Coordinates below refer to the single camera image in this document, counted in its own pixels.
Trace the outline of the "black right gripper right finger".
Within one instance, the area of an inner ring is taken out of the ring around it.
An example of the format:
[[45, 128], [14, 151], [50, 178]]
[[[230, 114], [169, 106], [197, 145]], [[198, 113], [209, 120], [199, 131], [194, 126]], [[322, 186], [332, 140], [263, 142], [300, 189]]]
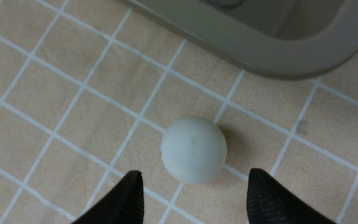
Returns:
[[248, 176], [247, 216], [250, 224], [334, 224], [261, 168]]

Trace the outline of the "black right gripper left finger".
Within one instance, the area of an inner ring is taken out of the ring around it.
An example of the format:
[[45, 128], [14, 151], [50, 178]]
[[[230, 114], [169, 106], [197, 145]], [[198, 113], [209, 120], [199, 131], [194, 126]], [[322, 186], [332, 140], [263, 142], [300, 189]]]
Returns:
[[74, 224], [143, 224], [145, 199], [142, 173], [131, 170]]

